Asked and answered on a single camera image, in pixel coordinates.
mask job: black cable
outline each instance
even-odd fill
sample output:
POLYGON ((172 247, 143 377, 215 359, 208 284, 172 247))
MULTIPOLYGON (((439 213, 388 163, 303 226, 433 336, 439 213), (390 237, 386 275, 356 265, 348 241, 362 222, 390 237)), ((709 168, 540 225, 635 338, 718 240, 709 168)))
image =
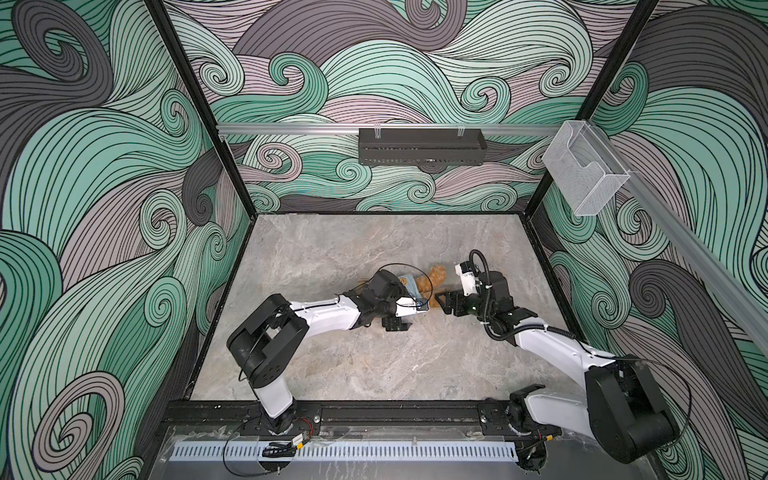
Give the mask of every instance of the black cable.
POLYGON ((472 249, 472 251, 469 252, 469 263, 472 264, 472 258, 477 255, 480 257, 480 262, 482 263, 482 268, 485 272, 485 281, 488 282, 488 285, 485 288, 485 304, 483 305, 482 310, 482 318, 480 319, 481 322, 485 323, 485 332, 488 335, 491 335, 491 329, 488 328, 488 311, 491 308, 491 292, 490 290, 493 285, 491 285, 491 274, 488 272, 488 261, 485 259, 485 255, 482 254, 480 250, 472 249))
MULTIPOLYGON (((259 340, 261 340, 261 337, 263 337, 265 333, 266 333, 266 329, 261 331, 261 335, 259 335, 259 338, 256 339, 256 342, 253 342, 253 346, 250 347, 250 351, 248 352, 248 357, 246 357, 246 358, 250 358, 251 353, 253 353, 253 351, 256 349, 257 345, 259 345, 259 340)), ((244 373, 243 372, 243 368, 240 367, 240 373, 237 375, 237 381, 238 382, 242 382, 243 380, 245 380, 245 378, 243 377, 243 373, 244 373)))
MULTIPOLYGON (((424 270, 418 268, 417 266, 413 266, 410 263, 398 263, 398 262, 387 263, 386 265, 380 266, 379 269, 376 272, 380 272, 385 266, 391 266, 391 265, 409 266, 409 267, 413 268, 414 270, 418 270, 419 273, 421 273, 423 276, 427 277, 427 280, 429 280, 429 297, 427 298, 426 302, 429 303, 429 301, 432 299, 432 294, 435 292, 435 287, 432 285, 432 279, 429 278, 429 275, 427 275, 424 272, 424 270)), ((410 295, 410 293, 409 293, 409 296, 411 297, 411 300, 413 300, 413 303, 419 303, 415 298, 413 298, 412 295, 410 295)), ((405 307, 408 307, 408 306, 422 306, 422 305, 424 305, 424 303, 419 303, 418 305, 400 305, 396 301, 395 301, 395 304, 397 306, 405 306, 405 307)))
MULTIPOLYGON (((379 268, 377 268, 377 269, 376 269, 376 272, 378 273, 378 272, 380 272, 381 270, 384 270, 384 267, 385 267, 385 266, 390 266, 390 265, 401 265, 401 266, 409 266, 409 267, 413 268, 414 270, 418 270, 418 271, 419 271, 419 273, 421 273, 423 276, 427 277, 427 280, 429 280, 429 298, 427 298, 427 300, 426 300, 426 302, 425 302, 425 303, 429 303, 429 301, 432 299, 432 294, 435 292, 435 287, 432 285, 432 279, 431 279, 431 278, 429 278, 429 275, 427 275, 426 273, 424 273, 424 270, 422 270, 422 269, 418 268, 417 266, 413 266, 413 265, 411 265, 410 263, 398 263, 398 262, 394 262, 394 263, 387 263, 386 265, 382 265, 382 266, 380 266, 379 268)), ((363 285, 367 284, 368 282, 370 282, 371 280, 373 280, 373 276, 371 276, 371 277, 370 277, 368 280, 366 280, 365 282, 363 282, 363 283, 359 284, 358 286, 356 286, 356 287, 355 287, 355 288, 353 288, 352 290, 357 290, 357 289, 359 289, 361 286, 363 286, 363 285)), ((416 307, 419 307, 419 306, 423 306, 423 305, 424 305, 424 303, 419 303, 419 301, 418 301, 417 299, 413 298, 413 296, 410 294, 410 292, 409 292, 409 296, 410 296, 411 300, 413 300, 413 303, 415 303, 415 305, 400 305, 400 304, 399 304, 399 303, 397 303, 396 301, 395 301, 395 304, 396 304, 397 306, 403 306, 403 307, 411 307, 411 306, 416 306, 416 307)))
POLYGON ((230 440, 232 440, 232 438, 235 436, 235 434, 239 433, 240 430, 245 425, 248 424, 248 422, 252 422, 253 420, 258 420, 258 419, 246 420, 245 422, 241 423, 240 426, 238 426, 236 429, 234 429, 234 431, 232 433, 230 433, 230 436, 227 437, 227 441, 224 443, 224 448, 221 450, 221 462, 224 464, 224 468, 226 468, 227 471, 230 474, 235 475, 236 477, 255 478, 255 477, 263 477, 265 475, 269 475, 270 473, 273 473, 273 472, 240 473, 240 472, 235 472, 233 469, 231 469, 229 467, 229 465, 227 465, 227 446, 230 444, 230 440))

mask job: gray wave pattern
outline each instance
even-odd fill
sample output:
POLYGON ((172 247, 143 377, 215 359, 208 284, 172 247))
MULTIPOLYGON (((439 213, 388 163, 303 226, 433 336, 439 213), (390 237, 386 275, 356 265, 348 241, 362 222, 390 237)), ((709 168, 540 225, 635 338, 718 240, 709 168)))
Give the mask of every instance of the gray wave pattern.
POLYGON ((702 5, 656 18, 629 61, 645 67, 648 91, 701 87, 738 100, 768 139, 768 27, 749 15, 702 5))
POLYGON ((40 470, 58 472, 81 455, 94 427, 93 418, 86 412, 73 415, 61 427, 58 432, 59 442, 70 439, 64 448, 55 448, 51 444, 51 438, 56 432, 59 417, 65 413, 67 407, 77 399, 89 395, 98 395, 104 400, 104 425, 93 447, 69 476, 69 480, 93 478, 118 433, 125 411, 123 387, 118 379, 107 372, 89 372, 79 376, 59 392, 45 411, 32 444, 32 458, 40 470))
MULTIPOLYGON (((235 158, 242 157, 249 146, 250 142, 231 145, 232 155, 235 158)), ((184 175, 181 203, 189 221, 198 227, 208 223, 214 213, 214 202, 207 195, 203 195, 203 190, 218 182, 222 170, 219 154, 216 149, 211 148, 200 155, 184 175)))
POLYGON ((12 21, 27 55, 55 80, 0 66, 0 199, 14 163, 40 127, 65 112, 104 103, 114 86, 109 57, 96 34, 64 3, 20 0, 12 21), (88 59, 87 71, 72 45, 60 41, 59 53, 46 45, 50 31, 64 31, 78 40, 88 59))
POLYGON ((486 140, 488 145, 488 152, 485 154, 485 161, 498 162, 507 160, 508 158, 517 157, 531 146, 530 144, 503 144, 502 142, 486 140))
POLYGON ((321 65, 338 51, 368 40, 437 50, 458 35, 467 12, 466 0, 447 3, 445 17, 434 25, 435 3, 425 10, 422 0, 406 0, 410 22, 386 0, 284 0, 248 28, 233 53, 272 58, 290 51, 321 65))
POLYGON ((688 201, 685 197, 680 178, 670 161, 659 148, 640 135, 625 131, 611 137, 611 141, 624 155, 630 165, 642 172, 643 178, 664 199, 664 202, 691 227, 688 201))
POLYGON ((659 317, 669 302, 685 351, 717 394, 755 430, 768 436, 768 399, 703 286, 681 266, 656 259, 632 272, 629 292, 637 309, 650 318, 659 317))
MULTIPOLYGON (((61 254, 64 290, 110 266, 150 253, 136 221, 141 205, 157 189, 179 195, 183 171, 134 178, 104 195, 83 217, 61 254)), ((155 214, 153 222, 168 222, 175 231, 177 219, 169 210, 155 214)))
MULTIPOLYGON (((711 381, 703 374, 686 352, 666 333, 657 327, 632 316, 620 328, 609 330, 608 335, 624 352, 633 353, 641 358, 655 359, 674 366, 690 384, 693 396, 693 408, 690 414, 690 427, 699 435, 700 442, 712 453, 717 466, 729 480, 747 480, 749 478, 739 447, 739 438, 730 421, 723 401, 717 396, 711 381)), ((668 369, 650 364, 654 378, 669 397, 685 411, 688 407, 688 391, 685 385, 668 369)), ((696 465, 694 458, 687 459, 682 465, 675 465, 673 471, 686 472, 671 478, 701 478, 687 471, 696 465)))

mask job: black metal frame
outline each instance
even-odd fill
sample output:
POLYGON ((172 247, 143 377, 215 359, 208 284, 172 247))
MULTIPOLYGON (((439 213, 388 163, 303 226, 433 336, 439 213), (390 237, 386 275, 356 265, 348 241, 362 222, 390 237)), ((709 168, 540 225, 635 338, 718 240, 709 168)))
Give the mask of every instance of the black metal frame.
POLYGON ((544 277, 547 279, 547 284, 549 285, 550 290, 552 290, 554 301, 558 304, 560 313, 563 315, 563 320, 565 320, 566 327, 568 327, 568 330, 570 330, 571 333, 576 335, 577 339, 584 343, 588 343, 588 338, 584 335, 584 330, 581 328, 581 325, 571 308, 571 304, 568 302, 568 298, 566 298, 565 292, 563 291, 562 286, 560 286, 557 276, 554 274, 554 269, 552 268, 551 263, 549 263, 546 252, 544 252, 544 247, 541 245, 538 233, 536 233, 536 229, 533 227, 532 220, 523 214, 520 215, 520 221, 523 224, 526 235, 528 235, 528 241, 531 242, 531 247, 533 247, 533 252, 536 254, 536 259, 539 264, 541 264, 541 269, 544 271, 544 277))
MULTIPOLYGON (((222 300, 217 307, 216 315, 211 323, 207 337, 200 354, 190 382, 187 387, 186 395, 183 400, 169 402, 164 417, 157 428, 153 439, 153 458, 146 458, 144 468, 139 475, 139 479, 148 477, 151 466, 157 457, 157 452, 165 438, 169 427, 189 426, 189 425, 224 425, 239 424, 248 420, 260 418, 260 406, 256 400, 252 402, 209 402, 209 401, 190 401, 192 389, 195 386, 197 377, 202 368, 207 350, 210 347, 210 341, 213 338, 214 331, 223 309, 224 301, 230 291, 234 277, 237 275, 238 266, 247 247, 248 240, 257 219, 257 212, 247 192, 245 183, 237 172, 237 163, 235 162, 230 149, 219 138, 216 127, 216 120, 210 106, 205 100, 200 84, 195 76, 191 64, 187 58, 180 39, 171 23, 170 16, 164 6, 163 0, 145 0, 147 8, 154 20, 157 30, 160 32, 170 56, 176 65, 182 82, 189 92, 192 102, 197 109, 203 122, 206 132, 209 134, 214 148, 230 175, 235 190, 240 200, 245 206, 246 212, 250 217, 250 224, 243 244, 240 246, 236 262, 227 281, 222 300)), ((640 0, 637 3, 627 26, 622 31, 614 44, 605 66, 602 68, 592 89, 588 93, 578 112, 577 120, 587 120, 591 118, 597 109, 601 99, 611 86, 616 75, 621 70, 627 56, 630 54, 641 30, 650 18, 658 0, 640 0)), ((557 277, 554 274, 551 264, 546 256, 541 241, 536 234, 535 228, 531 222, 533 215, 541 204, 548 188, 551 186, 552 178, 549 173, 545 173, 536 191, 529 200, 525 210, 512 210, 505 212, 349 212, 349 211, 319 211, 304 212, 312 214, 365 214, 365 215, 387 215, 387 214, 517 214, 525 229, 528 239, 534 249, 536 257, 541 264, 547 282, 554 294, 555 301, 558 303, 566 325, 575 335, 584 338, 584 333, 579 325, 576 316, 571 309, 568 299, 560 287, 557 277)), ((279 212, 275 214, 287 214, 292 212, 279 212)), ((508 441, 531 442, 533 437, 521 437, 515 435, 510 430, 506 415, 503 414, 506 401, 487 399, 483 401, 298 401, 297 412, 300 416, 307 417, 313 421, 315 416, 319 416, 319 422, 315 424, 316 430, 338 429, 344 433, 345 429, 351 429, 358 426, 392 426, 392 427, 415 427, 415 426, 464 426, 478 429, 484 435, 501 435, 508 441)), ((245 432, 251 435, 266 435, 260 422, 247 422, 249 431, 245 432)), ((655 454, 649 455, 651 464, 654 466, 659 478, 666 478, 658 457, 655 454)))
POLYGON ((194 105, 195 110, 197 110, 197 114, 200 115, 200 119, 210 137, 210 141, 213 143, 216 152, 219 154, 219 159, 224 165, 227 174, 229 174, 230 180, 232 180, 232 185, 234 185, 235 191, 237 192, 238 197, 240 197, 240 201, 243 202, 243 207, 248 213, 248 217, 255 219, 257 216, 256 208, 253 205, 253 201, 250 199, 243 178, 237 172, 237 163, 232 157, 232 152, 219 138, 219 131, 216 128, 216 117, 214 117, 214 112, 210 109, 210 105, 205 99, 203 89, 200 87, 200 82, 197 81, 197 77, 192 70, 192 64, 187 57, 187 53, 184 51, 184 47, 181 45, 181 40, 170 20, 168 10, 165 9, 163 0, 144 0, 144 3, 147 5, 147 10, 149 10, 155 27, 157 27, 157 31, 163 38, 163 43, 170 54, 171 60, 173 60, 174 65, 176 65, 181 81, 184 83, 184 87, 190 95, 192 104, 194 105))
MULTIPOLYGON (((546 425, 535 435, 517 435, 510 428, 505 409, 508 401, 486 400, 298 400, 296 413, 311 422, 323 439, 342 438, 365 428, 461 428, 484 436, 502 437, 521 448, 547 435, 560 435, 558 427, 546 425)), ((305 432, 305 422, 295 422, 283 435, 273 435, 261 420, 258 402, 177 400, 168 403, 160 425, 152 438, 152 458, 144 460, 138 480, 150 474, 169 428, 200 426, 213 430, 221 425, 241 425, 242 435, 269 437, 273 441, 290 440, 305 432)))
POLYGON ((237 271, 240 268, 240 261, 243 259, 243 255, 245 254, 245 249, 248 247, 248 241, 250 240, 250 235, 253 232, 253 226, 256 224, 256 219, 251 218, 248 223, 248 228, 245 232, 245 236, 243 236, 243 242, 240 244, 240 249, 237 251, 237 257, 235 258, 235 263, 232 266, 232 273, 230 273, 230 277, 227 279, 227 284, 224 286, 224 291, 221 294, 221 299, 219 300, 219 304, 216 307, 216 313, 214 314, 214 319, 210 322, 210 327, 208 327, 208 334, 205 336, 205 340, 203 341, 203 346, 200 348, 200 352, 197 354, 197 361, 194 364, 194 369, 192 369, 192 375, 190 376, 189 383, 187 384, 187 388, 184 390, 184 400, 189 400, 192 396, 192 391, 194 390, 194 386, 197 384, 197 377, 200 376, 200 371, 203 369, 203 363, 205 362, 205 356, 208 354, 208 349, 210 348, 210 342, 214 338, 214 332, 216 331, 216 327, 219 324, 219 319, 221 318, 221 312, 224 309, 224 304, 227 302, 227 297, 230 294, 230 289, 232 288, 232 283, 235 280, 235 276, 237 275, 237 271))

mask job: marble floor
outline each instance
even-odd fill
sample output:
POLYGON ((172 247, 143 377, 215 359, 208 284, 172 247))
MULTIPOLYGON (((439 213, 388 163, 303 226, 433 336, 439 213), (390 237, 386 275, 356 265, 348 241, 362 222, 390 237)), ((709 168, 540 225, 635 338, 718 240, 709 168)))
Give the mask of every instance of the marble floor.
MULTIPOLYGON (((332 299, 390 262, 422 270, 449 268, 478 248, 502 272, 515 303, 554 326, 564 321, 515 215, 263 215, 259 217, 214 333, 192 400, 251 400, 225 342, 271 293, 288 300, 332 299)), ((392 268, 394 274, 408 273, 392 268)), ((537 356, 495 342, 472 316, 440 309, 414 319, 407 332, 370 328, 305 339, 286 369, 298 399, 508 398, 544 383, 565 392, 578 386, 537 356)))

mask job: red wire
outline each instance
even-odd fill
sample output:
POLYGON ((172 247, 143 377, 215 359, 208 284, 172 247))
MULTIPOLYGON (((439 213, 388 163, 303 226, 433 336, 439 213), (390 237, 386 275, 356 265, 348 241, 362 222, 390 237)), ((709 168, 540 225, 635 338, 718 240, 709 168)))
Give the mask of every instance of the red wire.
POLYGON ((303 418, 303 417, 302 417, 301 419, 302 419, 304 422, 306 422, 306 424, 307 424, 307 425, 309 425, 309 426, 310 426, 310 437, 311 437, 311 436, 314 434, 314 432, 315 432, 315 427, 313 427, 313 426, 312 426, 312 424, 310 423, 310 421, 309 421, 309 420, 307 420, 307 419, 305 419, 305 418, 303 418))

